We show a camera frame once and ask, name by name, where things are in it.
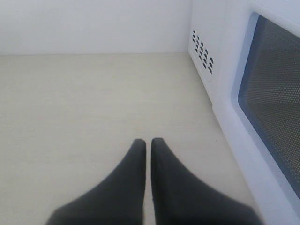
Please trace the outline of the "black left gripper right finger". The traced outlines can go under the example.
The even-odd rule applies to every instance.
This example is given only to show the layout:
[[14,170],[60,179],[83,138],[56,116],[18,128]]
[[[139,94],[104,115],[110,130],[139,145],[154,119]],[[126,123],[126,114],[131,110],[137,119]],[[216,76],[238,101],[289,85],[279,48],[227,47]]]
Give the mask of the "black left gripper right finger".
[[260,225],[255,211],[191,173],[163,138],[151,141],[151,187],[158,225]]

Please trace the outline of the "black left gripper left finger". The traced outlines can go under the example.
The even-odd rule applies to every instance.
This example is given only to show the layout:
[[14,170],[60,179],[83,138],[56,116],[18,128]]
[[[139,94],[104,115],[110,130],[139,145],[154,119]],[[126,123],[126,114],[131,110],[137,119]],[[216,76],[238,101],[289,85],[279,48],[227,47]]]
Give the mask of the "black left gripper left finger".
[[141,225],[146,143],[135,139],[116,168],[93,189],[56,209],[48,225]]

